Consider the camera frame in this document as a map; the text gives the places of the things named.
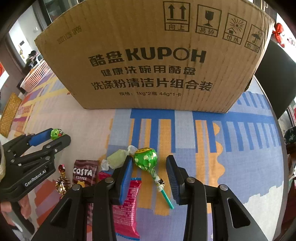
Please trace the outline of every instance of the gold foil candy wrapper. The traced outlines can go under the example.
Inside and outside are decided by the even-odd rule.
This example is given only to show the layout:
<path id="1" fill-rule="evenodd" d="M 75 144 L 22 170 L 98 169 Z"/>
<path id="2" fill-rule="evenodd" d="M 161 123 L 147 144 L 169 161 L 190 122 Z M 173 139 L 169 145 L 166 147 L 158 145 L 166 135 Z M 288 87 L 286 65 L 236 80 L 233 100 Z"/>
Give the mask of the gold foil candy wrapper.
<path id="1" fill-rule="evenodd" d="M 63 164 L 59 165 L 59 172 L 60 172 L 60 177 L 56 181 L 56 189 L 58 193 L 62 194 L 61 198 L 65 195 L 65 193 L 69 190 L 70 188 L 70 181 L 66 177 L 66 170 L 65 166 Z"/>

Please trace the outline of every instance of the human hand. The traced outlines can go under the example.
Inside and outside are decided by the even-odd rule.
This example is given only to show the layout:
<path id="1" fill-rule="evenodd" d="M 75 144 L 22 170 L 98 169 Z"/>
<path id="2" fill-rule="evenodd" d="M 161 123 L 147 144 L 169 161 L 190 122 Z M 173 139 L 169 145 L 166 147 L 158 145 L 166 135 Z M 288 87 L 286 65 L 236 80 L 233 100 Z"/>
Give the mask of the human hand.
<path id="1" fill-rule="evenodd" d="M 20 212 L 24 216 L 25 219 L 28 219 L 31 215 L 31 205 L 29 202 L 28 195 L 24 196 L 20 201 L 18 201 L 20 205 Z M 10 219 L 7 213 L 12 211 L 11 203 L 10 202 L 1 202 L 0 203 L 0 210 L 7 221 L 8 224 L 15 226 L 13 221 Z"/>

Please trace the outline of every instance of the cardboard box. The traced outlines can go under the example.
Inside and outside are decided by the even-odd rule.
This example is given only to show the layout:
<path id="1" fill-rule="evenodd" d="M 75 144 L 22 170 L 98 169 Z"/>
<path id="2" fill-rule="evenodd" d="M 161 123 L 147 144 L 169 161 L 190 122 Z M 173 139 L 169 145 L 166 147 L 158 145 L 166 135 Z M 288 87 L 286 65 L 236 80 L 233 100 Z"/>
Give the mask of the cardboard box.
<path id="1" fill-rule="evenodd" d="M 227 112 L 273 25 L 247 0 L 86 0 L 35 43 L 86 109 Z"/>

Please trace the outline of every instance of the wine glass icon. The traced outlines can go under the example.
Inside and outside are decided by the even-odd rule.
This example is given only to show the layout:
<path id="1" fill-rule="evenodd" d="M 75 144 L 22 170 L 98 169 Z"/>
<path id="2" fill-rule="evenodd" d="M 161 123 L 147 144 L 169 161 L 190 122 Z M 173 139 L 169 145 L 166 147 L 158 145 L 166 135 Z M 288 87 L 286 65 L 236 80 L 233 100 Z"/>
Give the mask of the wine glass icon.
<path id="1" fill-rule="evenodd" d="M 209 26 L 209 27 L 213 27 L 212 25 L 210 25 L 210 21 L 213 20 L 213 18 L 214 18 L 214 12 L 206 10 L 205 11 L 205 18 L 208 22 L 204 25 Z"/>

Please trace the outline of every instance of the arrow icon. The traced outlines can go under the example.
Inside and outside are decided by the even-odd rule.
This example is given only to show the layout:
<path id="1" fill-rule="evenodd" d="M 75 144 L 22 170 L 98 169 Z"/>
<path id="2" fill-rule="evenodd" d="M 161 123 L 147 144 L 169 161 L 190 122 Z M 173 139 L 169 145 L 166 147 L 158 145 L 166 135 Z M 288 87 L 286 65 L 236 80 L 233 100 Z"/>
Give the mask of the arrow icon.
<path id="1" fill-rule="evenodd" d="M 170 18 L 174 18 L 174 6 L 171 4 L 168 8 L 170 9 Z"/>
<path id="2" fill-rule="evenodd" d="M 184 7 L 184 5 L 182 5 L 180 7 L 180 9 L 181 9 L 181 19 L 185 19 L 185 10 L 186 10 L 186 8 Z"/>

